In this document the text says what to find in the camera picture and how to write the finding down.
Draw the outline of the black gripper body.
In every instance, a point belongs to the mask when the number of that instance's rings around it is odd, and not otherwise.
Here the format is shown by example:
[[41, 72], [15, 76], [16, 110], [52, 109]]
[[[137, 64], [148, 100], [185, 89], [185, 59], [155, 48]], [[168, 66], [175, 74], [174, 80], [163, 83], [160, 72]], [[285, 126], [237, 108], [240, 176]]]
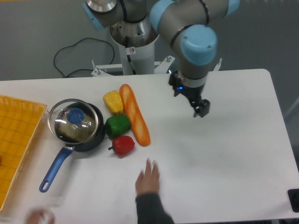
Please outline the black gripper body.
[[179, 75], [182, 78], [183, 87], [180, 94], [185, 96], [189, 100], [190, 105], [192, 105], [193, 102], [198, 102], [199, 100], [201, 100], [201, 93], [206, 84], [207, 76], [200, 79], [190, 79], [184, 76], [180, 71]]

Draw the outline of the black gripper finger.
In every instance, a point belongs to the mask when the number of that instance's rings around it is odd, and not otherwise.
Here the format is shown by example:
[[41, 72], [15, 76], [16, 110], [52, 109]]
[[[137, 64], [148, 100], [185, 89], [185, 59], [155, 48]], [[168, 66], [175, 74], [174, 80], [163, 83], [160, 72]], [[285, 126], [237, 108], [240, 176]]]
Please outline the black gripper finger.
[[174, 91], [174, 97], [179, 95], [183, 89], [182, 78], [179, 75], [179, 71], [175, 71], [170, 74], [169, 85], [172, 86]]
[[201, 99], [198, 102], [193, 102], [192, 107], [194, 108], [194, 117], [205, 117], [210, 110], [210, 101], [207, 99]]

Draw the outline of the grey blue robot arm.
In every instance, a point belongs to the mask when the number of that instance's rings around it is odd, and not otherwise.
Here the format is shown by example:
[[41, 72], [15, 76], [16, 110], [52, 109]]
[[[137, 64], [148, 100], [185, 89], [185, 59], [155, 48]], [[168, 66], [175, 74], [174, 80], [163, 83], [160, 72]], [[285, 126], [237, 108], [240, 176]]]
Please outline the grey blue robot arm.
[[144, 47], [153, 47], [161, 37], [180, 59], [180, 68], [170, 75], [174, 94], [184, 95], [194, 116], [209, 113], [210, 102], [201, 97], [209, 65], [217, 52], [217, 35], [209, 23], [239, 8], [238, 0], [156, 0], [147, 8], [144, 0], [86, 0], [83, 9], [97, 29], [109, 28], [119, 45], [126, 74], [150, 74], [153, 61], [138, 56]]

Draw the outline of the dark sleeved forearm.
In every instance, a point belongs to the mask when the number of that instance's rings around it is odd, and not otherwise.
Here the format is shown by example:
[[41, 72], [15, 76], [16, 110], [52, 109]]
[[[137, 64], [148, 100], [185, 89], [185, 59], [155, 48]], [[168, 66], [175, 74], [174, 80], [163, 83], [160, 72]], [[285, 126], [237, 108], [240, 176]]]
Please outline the dark sleeved forearm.
[[173, 224], [164, 210], [159, 194], [146, 193], [135, 198], [138, 224]]

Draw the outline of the person right hand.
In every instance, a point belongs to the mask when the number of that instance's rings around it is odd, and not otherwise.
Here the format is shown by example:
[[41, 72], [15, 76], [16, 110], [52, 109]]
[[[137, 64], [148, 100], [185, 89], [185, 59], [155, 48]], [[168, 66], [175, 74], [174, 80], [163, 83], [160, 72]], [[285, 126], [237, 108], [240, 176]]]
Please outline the person right hand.
[[136, 196], [145, 194], [159, 194], [160, 173], [157, 163], [146, 160], [145, 170], [141, 170], [135, 182]]

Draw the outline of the person left hand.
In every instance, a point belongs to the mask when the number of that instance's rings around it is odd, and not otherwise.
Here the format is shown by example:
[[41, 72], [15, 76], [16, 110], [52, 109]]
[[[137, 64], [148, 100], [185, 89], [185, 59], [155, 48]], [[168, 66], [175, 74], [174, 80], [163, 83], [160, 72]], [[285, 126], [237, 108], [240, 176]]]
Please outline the person left hand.
[[25, 224], [54, 224], [56, 218], [54, 213], [48, 209], [34, 209], [25, 219]]

